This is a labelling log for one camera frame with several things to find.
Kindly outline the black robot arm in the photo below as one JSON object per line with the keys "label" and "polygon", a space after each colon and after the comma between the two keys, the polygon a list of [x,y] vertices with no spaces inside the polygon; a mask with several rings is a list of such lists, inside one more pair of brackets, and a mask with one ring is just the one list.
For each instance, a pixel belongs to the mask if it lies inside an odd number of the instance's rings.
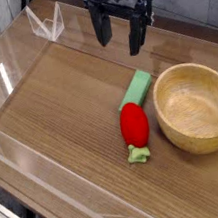
{"label": "black robot arm", "polygon": [[129,53],[139,54],[145,43],[147,26],[154,22],[154,0],[84,0],[98,42],[106,47],[112,38],[111,16],[129,20]]}

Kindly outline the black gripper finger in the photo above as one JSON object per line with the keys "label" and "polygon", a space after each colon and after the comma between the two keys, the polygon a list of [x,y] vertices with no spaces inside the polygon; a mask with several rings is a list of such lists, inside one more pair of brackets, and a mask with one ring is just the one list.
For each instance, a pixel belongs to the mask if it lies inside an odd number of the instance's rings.
{"label": "black gripper finger", "polygon": [[139,54],[140,47],[145,42],[145,33],[147,25],[146,6],[144,3],[137,3],[132,15],[130,16],[130,33],[129,33],[129,47],[130,55],[136,56]]}
{"label": "black gripper finger", "polygon": [[105,13],[105,10],[101,5],[89,2],[88,10],[90,12],[92,25],[96,33],[98,42],[106,47],[108,42],[112,38],[112,31],[110,25],[109,15]]}

